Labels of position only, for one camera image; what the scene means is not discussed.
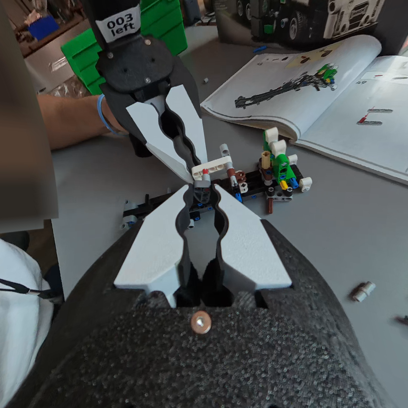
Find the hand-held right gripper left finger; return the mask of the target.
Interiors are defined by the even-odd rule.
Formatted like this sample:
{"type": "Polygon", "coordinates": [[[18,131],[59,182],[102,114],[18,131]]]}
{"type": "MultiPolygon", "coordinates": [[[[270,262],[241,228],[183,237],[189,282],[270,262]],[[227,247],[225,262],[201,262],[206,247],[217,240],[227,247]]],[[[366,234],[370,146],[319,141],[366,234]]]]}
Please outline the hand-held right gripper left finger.
{"type": "Polygon", "coordinates": [[[145,217],[115,288],[162,292],[172,308],[200,305],[201,283],[185,237],[192,203],[193,186],[187,184],[145,217]]]}

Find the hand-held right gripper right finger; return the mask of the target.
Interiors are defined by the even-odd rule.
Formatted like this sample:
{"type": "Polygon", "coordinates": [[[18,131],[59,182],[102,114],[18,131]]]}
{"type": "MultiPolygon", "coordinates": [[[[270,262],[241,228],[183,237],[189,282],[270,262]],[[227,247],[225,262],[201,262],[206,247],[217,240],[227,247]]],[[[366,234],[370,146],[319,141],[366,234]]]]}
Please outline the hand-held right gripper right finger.
{"type": "Polygon", "coordinates": [[[240,292],[290,288],[292,280],[268,235],[272,225],[219,184],[213,185],[211,199],[219,238],[202,278],[204,305],[231,306],[240,292]]]}

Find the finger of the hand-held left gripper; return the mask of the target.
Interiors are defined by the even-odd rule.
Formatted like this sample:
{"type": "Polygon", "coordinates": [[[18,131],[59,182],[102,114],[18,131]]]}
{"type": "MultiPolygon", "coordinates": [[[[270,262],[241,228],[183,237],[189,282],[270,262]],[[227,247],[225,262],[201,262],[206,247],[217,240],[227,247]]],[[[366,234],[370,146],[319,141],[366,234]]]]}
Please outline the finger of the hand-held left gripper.
{"type": "Polygon", "coordinates": [[[174,173],[187,183],[193,183],[191,170],[175,147],[175,138],[169,138],[162,129],[154,105],[136,102],[126,108],[146,140],[146,147],[174,173]]]}
{"type": "Polygon", "coordinates": [[[183,85],[172,87],[166,96],[166,111],[176,124],[179,135],[175,147],[187,167],[207,163],[207,147],[202,119],[183,85]]]}

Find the black lego chassis assembly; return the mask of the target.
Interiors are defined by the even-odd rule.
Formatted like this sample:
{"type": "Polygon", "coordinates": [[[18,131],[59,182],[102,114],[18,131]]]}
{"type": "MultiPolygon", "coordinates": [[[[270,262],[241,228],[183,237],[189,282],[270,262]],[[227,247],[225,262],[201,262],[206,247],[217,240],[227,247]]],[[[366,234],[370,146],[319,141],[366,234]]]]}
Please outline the black lego chassis assembly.
{"type": "MultiPolygon", "coordinates": [[[[268,214],[273,213],[274,202],[287,202],[293,199],[294,191],[308,192],[313,184],[311,177],[303,177],[297,166],[298,156],[286,155],[287,143],[282,138],[279,139],[277,127],[263,131],[263,151],[261,153],[256,170],[245,173],[241,170],[235,170],[235,178],[231,177],[233,168],[227,170],[226,166],[232,165],[232,162],[226,162],[224,158],[230,156],[228,146],[220,146],[222,159],[213,160],[210,164],[217,164],[208,169],[211,173],[222,171],[227,177],[225,179],[216,179],[211,185],[218,184],[238,201],[254,200],[265,195],[267,201],[268,214]]],[[[145,196],[145,202],[140,205],[129,200],[125,201],[123,218],[120,225],[120,231],[125,232],[131,228],[137,221],[143,220],[153,210],[159,207],[163,202],[171,197],[173,193],[168,192],[159,197],[150,198],[149,194],[145,196]]],[[[207,204],[200,203],[196,198],[190,207],[190,225],[188,229],[194,227],[194,223],[199,221],[201,214],[212,211],[211,201],[207,204]]]]}

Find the small grey lego subassembly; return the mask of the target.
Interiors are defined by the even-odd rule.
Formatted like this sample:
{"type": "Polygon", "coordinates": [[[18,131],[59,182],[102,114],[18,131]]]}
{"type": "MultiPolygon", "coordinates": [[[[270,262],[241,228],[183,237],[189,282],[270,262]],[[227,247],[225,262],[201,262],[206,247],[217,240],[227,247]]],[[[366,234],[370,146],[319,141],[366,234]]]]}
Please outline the small grey lego subassembly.
{"type": "Polygon", "coordinates": [[[200,180],[194,181],[194,196],[202,204],[207,204],[210,200],[211,178],[208,169],[202,170],[200,180]]]}

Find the person's left forearm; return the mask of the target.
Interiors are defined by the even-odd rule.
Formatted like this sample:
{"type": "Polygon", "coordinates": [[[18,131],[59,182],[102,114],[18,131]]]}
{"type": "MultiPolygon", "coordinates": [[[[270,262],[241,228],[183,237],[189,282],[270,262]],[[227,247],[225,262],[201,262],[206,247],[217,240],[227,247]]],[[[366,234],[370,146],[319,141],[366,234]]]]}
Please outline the person's left forearm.
{"type": "MultiPolygon", "coordinates": [[[[52,151],[110,132],[99,118],[97,99],[98,95],[79,99],[37,95],[52,151]]],[[[115,119],[105,98],[102,101],[102,112],[115,131],[127,134],[127,131],[115,119]]]]}

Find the grey and brown lego connector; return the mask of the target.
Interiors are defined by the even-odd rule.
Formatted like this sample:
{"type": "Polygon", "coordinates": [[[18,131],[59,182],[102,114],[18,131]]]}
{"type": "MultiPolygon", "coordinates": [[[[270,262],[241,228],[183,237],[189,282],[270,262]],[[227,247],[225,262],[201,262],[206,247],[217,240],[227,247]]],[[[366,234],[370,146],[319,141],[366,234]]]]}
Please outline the grey and brown lego connector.
{"type": "Polygon", "coordinates": [[[353,288],[349,294],[349,299],[353,302],[363,302],[376,288],[372,282],[362,282],[353,288]]]}

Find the lego set box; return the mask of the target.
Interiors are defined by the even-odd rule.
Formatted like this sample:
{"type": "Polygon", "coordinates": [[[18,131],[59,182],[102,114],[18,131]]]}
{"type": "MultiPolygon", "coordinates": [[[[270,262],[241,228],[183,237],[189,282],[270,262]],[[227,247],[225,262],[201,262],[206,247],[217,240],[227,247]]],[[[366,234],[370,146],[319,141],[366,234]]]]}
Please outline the lego set box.
{"type": "Polygon", "coordinates": [[[371,35],[380,55],[397,55],[407,41],[406,0],[212,1],[222,43],[312,50],[354,35],[371,35]]]}

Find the lego instruction booklet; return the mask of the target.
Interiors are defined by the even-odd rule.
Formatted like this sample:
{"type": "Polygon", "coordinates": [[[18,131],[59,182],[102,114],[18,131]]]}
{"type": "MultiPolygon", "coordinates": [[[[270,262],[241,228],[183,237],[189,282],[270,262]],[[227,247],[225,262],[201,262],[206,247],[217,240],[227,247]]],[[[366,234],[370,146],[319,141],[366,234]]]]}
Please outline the lego instruction booklet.
{"type": "Polygon", "coordinates": [[[379,57],[357,35],[299,54],[258,54],[201,108],[267,129],[345,164],[407,185],[408,59],[379,57]]]}

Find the green plastic bin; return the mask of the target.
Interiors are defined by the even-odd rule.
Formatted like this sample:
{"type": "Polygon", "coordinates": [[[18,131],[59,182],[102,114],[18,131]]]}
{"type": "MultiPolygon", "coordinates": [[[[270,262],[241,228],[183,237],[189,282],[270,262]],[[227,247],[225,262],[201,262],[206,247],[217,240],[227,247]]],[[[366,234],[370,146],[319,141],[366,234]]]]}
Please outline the green plastic bin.
{"type": "MultiPolygon", "coordinates": [[[[178,0],[157,0],[140,2],[141,34],[150,35],[165,42],[173,56],[187,49],[183,16],[178,0]]],[[[101,94],[99,85],[105,80],[95,65],[101,47],[91,28],[76,36],[61,50],[74,74],[92,95],[101,94]]]]}

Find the blue wristband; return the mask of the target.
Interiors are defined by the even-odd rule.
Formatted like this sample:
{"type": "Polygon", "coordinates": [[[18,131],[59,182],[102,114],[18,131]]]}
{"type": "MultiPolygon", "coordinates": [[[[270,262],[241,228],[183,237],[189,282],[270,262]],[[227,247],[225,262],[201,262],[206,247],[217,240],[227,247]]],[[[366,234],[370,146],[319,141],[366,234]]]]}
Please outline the blue wristband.
{"type": "Polygon", "coordinates": [[[102,93],[98,96],[97,99],[97,111],[98,111],[98,115],[100,120],[102,121],[102,123],[105,125],[106,129],[109,130],[111,133],[115,134],[115,135],[121,135],[118,131],[115,131],[109,124],[109,122],[106,120],[103,112],[102,112],[102,101],[105,98],[105,95],[102,93]]]}

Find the clear plastic bag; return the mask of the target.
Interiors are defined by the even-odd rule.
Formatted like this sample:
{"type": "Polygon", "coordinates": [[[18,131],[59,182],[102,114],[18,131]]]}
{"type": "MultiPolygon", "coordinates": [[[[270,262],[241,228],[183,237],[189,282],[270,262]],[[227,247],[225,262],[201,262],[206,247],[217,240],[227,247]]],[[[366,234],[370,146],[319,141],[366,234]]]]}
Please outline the clear plastic bag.
{"type": "Polygon", "coordinates": [[[91,96],[91,93],[81,80],[76,75],[73,75],[71,78],[48,92],[48,95],[78,99],[91,96]]]}

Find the blue plastic bin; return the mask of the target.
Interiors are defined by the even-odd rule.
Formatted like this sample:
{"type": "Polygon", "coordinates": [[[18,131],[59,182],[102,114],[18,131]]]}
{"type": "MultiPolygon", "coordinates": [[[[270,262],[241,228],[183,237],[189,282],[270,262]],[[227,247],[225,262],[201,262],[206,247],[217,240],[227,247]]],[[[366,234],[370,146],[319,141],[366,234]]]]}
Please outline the blue plastic bin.
{"type": "Polygon", "coordinates": [[[37,19],[28,26],[28,32],[37,41],[41,41],[59,29],[59,25],[52,15],[37,19]]]}

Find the person's white shirt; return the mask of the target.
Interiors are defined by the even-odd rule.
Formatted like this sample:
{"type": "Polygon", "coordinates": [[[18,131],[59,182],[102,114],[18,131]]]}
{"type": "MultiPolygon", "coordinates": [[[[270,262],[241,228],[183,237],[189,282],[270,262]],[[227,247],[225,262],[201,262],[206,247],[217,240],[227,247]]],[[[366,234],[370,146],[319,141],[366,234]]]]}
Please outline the person's white shirt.
{"type": "MultiPolygon", "coordinates": [[[[49,289],[38,263],[22,249],[0,241],[0,278],[34,290],[49,289]]],[[[0,406],[12,399],[47,337],[54,306],[34,295],[0,294],[0,406]]]]}

